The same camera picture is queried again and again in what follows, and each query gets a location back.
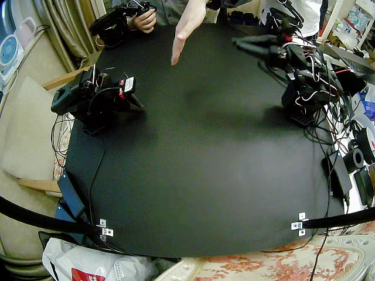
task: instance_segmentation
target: gray shirt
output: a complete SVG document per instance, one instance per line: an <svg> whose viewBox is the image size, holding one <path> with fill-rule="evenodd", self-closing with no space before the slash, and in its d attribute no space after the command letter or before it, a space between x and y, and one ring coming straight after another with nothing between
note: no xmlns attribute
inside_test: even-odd
<svg viewBox="0 0 375 281"><path fill-rule="evenodd" d="M131 0L122 0L130 5L135 4ZM189 0L148 0L151 5L158 8L156 11L156 22L158 25L177 25ZM252 0L221 0L221 5L226 8L234 8ZM112 4L118 5L121 0L112 0Z"/></svg>

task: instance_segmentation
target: beige cushion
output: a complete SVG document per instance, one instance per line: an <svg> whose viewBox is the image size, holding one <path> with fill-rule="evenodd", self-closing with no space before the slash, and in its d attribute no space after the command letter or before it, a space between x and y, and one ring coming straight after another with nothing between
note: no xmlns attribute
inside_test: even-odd
<svg viewBox="0 0 375 281"><path fill-rule="evenodd" d="M2 169L19 179L52 180L54 152L50 142L56 119L53 95L30 77L16 94L6 130Z"/></svg>

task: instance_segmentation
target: floral pattern fabric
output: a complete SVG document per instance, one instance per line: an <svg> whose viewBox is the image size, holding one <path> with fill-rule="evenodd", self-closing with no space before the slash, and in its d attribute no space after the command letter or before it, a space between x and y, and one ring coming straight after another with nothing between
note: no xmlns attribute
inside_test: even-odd
<svg viewBox="0 0 375 281"><path fill-rule="evenodd" d="M375 236L375 221L370 221L365 224L361 224L356 235L370 235Z"/></svg>
<svg viewBox="0 0 375 281"><path fill-rule="evenodd" d="M303 244L289 244L276 251L294 249ZM308 281L320 247L317 243L283 253L254 252L206 258L194 281ZM363 252L356 248L339 249L325 246L319 255L314 280L343 279L351 273L351 269L355 269L356 265L361 263L362 259Z"/></svg>

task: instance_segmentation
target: black tabletop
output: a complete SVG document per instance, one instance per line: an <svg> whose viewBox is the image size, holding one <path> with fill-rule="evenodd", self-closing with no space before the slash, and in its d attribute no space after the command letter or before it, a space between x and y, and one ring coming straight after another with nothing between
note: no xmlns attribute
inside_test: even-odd
<svg viewBox="0 0 375 281"><path fill-rule="evenodd" d="M173 27L102 52L97 67L134 76L146 108L101 133L91 202L112 245L168 257L243 253L301 239L291 231L301 212L325 215L324 155L285 117L285 87L231 44L242 36L203 25L175 67ZM76 121L66 168L87 202L103 143L82 128ZM329 214L343 214L342 200L331 198Z"/></svg>

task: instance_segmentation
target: plastic bag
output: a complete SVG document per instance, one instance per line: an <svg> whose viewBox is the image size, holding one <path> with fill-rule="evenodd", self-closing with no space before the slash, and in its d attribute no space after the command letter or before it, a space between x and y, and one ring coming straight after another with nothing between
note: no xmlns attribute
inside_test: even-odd
<svg viewBox="0 0 375 281"><path fill-rule="evenodd" d="M364 106L364 114L371 121L375 121L375 85L369 84L359 95Z"/></svg>
<svg viewBox="0 0 375 281"><path fill-rule="evenodd" d="M363 12L360 8L354 6L352 10L350 10L347 19L352 23L354 28L363 34L371 20L371 17L367 13Z"/></svg>
<svg viewBox="0 0 375 281"><path fill-rule="evenodd" d="M353 50L358 43L357 31L345 20L338 24L337 28L333 31L333 35L337 36L349 50Z"/></svg>
<svg viewBox="0 0 375 281"><path fill-rule="evenodd" d="M59 281L145 281L157 273L148 258L105 253L56 238L49 239L42 262Z"/></svg>

